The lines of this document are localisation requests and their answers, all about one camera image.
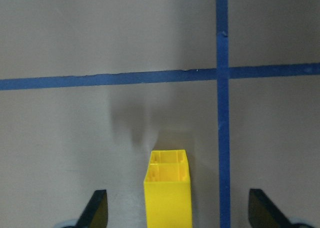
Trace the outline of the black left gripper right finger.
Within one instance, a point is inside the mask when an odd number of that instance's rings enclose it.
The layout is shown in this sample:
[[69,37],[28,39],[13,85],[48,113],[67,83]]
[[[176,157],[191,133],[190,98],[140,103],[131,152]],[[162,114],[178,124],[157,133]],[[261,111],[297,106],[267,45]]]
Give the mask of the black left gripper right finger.
[[262,189],[251,188],[248,197],[248,220],[251,227],[291,227],[292,223]]

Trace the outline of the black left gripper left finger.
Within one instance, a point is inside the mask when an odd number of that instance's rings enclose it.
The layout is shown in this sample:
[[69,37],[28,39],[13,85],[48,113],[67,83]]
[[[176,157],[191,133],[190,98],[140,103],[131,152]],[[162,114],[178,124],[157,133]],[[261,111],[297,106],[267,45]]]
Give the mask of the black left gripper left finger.
[[105,189],[95,190],[85,209],[77,220],[75,227],[107,227],[108,196]]

